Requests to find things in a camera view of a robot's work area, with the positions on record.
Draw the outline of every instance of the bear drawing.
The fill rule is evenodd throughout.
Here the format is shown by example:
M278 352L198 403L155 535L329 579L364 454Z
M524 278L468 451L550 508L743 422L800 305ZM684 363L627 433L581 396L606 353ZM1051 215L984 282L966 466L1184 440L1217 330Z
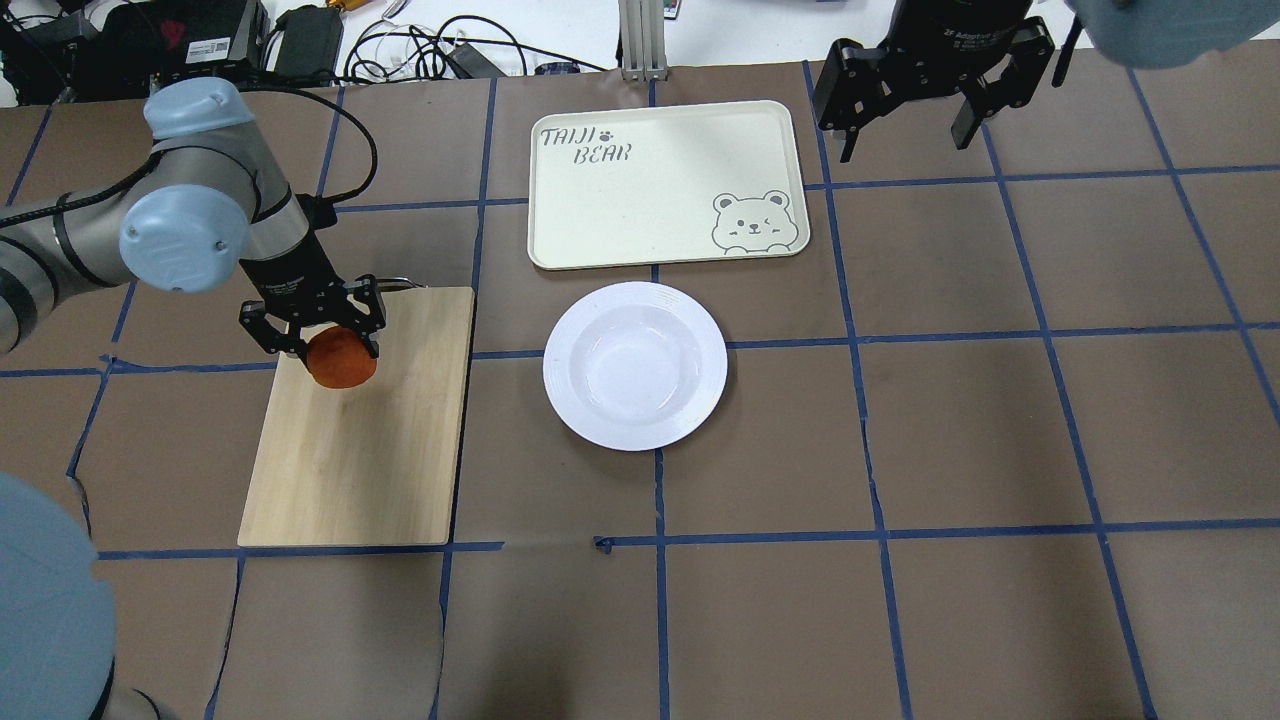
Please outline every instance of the bear drawing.
M727 192L714 200L716 229L712 241L724 255L786 252L800 236L787 208L791 199L771 190L764 197L739 199Z

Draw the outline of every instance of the gray robot arm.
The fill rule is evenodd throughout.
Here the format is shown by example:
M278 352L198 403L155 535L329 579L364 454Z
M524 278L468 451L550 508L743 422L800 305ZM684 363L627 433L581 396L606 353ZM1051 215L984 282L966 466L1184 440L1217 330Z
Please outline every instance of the gray robot arm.
M133 177L0 218L0 354L74 295L133 278L204 292L238 263L262 295L242 306L241 323L264 350L305 360L300 329L332 322L356 331L376 356L372 336L384 324L376 281L346 283L334 273L236 87L184 81L152 96L143 114L156 143Z

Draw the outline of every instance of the white tray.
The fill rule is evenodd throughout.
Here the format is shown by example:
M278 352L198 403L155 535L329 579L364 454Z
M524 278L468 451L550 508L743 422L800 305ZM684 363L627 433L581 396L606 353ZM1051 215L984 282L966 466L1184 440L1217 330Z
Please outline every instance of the white tray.
M772 100L548 115L530 178L529 258L550 270L809 243L791 113Z

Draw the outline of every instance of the orange ball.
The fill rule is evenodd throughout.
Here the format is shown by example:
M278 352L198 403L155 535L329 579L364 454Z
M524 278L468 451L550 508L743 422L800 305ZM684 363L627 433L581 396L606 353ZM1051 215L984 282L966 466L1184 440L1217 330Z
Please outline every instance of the orange ball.
M332 327L307 342L307 370L316 383L346 389L374 377L378 360L369 356L355 331Z

